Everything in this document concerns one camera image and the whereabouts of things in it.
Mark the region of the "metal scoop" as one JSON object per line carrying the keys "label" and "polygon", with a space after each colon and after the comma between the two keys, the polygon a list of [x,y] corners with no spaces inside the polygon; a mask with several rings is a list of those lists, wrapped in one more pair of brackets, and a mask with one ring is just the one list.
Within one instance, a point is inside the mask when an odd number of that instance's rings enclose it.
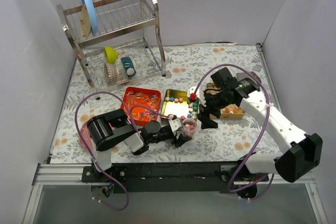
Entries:
{"label": "metal scoop", "polygon": [[250,73],[250,74],[247,74],[247,73],[245,73],[245,72],[239,72],[239,73],[236,73],[236,79],[237,79],[238,81],[241,81],[241,80],[243,80],[243,79],[245,79],[245,78],[250,78],[251,80],[257,79],[258,82],[262,83],[260,77],[259,77],[255,72],[250,71],[249,73]]}

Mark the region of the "clear drinking glass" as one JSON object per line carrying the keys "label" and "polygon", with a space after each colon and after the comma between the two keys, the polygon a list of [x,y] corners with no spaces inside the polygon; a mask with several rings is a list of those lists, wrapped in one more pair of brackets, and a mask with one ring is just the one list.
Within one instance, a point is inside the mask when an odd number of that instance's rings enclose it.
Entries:
{"label": "clear drinking glass", "polygon": [[196,121],[193,118],[186,118],[182,123],[183,135],[193,138],[197,128]]}

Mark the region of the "orange lollipop tray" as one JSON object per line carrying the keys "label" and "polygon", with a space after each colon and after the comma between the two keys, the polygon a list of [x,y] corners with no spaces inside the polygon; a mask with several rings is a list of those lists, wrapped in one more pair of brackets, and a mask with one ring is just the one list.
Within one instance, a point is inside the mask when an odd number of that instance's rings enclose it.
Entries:
{"label": "orange lollipop tray", "polygon": [[160,110],[161,93],[158,90],[128,87],[123,97],[124,104],[120,108],[125,111],[129,120],[128,110],[131,111],[137,126],[145,126],[148,122],[156,120],[156,112]]}

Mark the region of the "dark tin of star candies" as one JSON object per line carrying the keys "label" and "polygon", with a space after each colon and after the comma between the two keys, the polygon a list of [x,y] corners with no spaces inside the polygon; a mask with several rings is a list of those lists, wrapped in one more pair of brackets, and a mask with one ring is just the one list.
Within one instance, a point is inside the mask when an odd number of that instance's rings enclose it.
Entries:
{"label": "dark tin of star candies", "polygon": [[185,91],[167,89],[163,98],[160,116],[161,123],[168,124],[169,119],[185,119],[197,121],[199,112],[199,101],[191,101]]}

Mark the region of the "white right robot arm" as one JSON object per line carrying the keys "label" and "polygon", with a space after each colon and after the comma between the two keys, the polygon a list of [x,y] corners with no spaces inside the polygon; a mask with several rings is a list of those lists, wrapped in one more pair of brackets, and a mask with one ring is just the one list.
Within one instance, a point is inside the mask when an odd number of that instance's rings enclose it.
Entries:
{"label": "white right robot arm", "polygon": [[[197,85],[188,90],[188,97],[199,101],[198,120],[203,129],[216,129],[218,124],[210,115],[220,116],[222,108],[235,104],[261,126],[249,153],[240,160],[240,164],[231,176],[233,181],[238,175],[242,180],[251,180],[256,174],[277,174],[285,181],[293,183],[320,163],[322,138],[313,133],[309,135],[296,127],[276,107],[271,105],[266,89],[249,74],[238,81],[232,76],[229,64],[221,64],[207,72],[219,89],[215,95],[207,95]],[[264,133],[268,133],[279,147],[275,154],[258,154],[255,149]]]}

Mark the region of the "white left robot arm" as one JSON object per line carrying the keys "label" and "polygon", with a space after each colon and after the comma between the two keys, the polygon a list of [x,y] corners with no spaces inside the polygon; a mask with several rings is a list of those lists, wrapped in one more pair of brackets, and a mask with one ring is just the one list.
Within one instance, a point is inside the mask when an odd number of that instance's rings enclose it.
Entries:
{"label": "white left robot arm", "polygon": [[182,121],[173,116],[169,124],[162,126],[152,120],[137,129],[132,125],[123,109],[101,114],[86,123],[92,142],[93,175],[100,182],[106,182],[112,175],[110,150],[124,143],[133,155],[141,155],[149,150],[149,145],[171,140],[178,148],[192,138],[180,133]]}

